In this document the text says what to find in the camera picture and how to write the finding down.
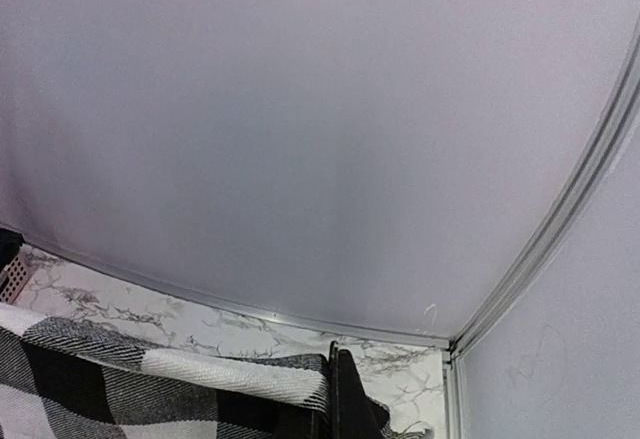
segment white marble surface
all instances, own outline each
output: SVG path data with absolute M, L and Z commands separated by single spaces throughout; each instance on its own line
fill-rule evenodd
M 446 438 L 442 356 L 437 349 L 341 337 L 214 309 L 129 284 L 42 251 L 24 248 L 34 273 L 15 303 L 44 314 L 90 320 L 201 354 L 277 357 L 327 354 L 339 340 L 367 394 L 391 408 L 398 432 L 430 428 Z

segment plaid cloth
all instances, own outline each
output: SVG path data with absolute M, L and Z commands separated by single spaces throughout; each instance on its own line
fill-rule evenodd
M 293 437 L 278 435 L 283 417 L 327 417 L 326 368 L 321 355 L 202 356 L 0 304 L 0 438 Z

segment wall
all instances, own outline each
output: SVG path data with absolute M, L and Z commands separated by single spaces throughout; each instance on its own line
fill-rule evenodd
M 0 221 L 160 288 L 449 336 L 638 0 L 1 0 Z
M 639 175 L 636 133 L 555 259 L 465 356 L 469 438 L 637 436 Z

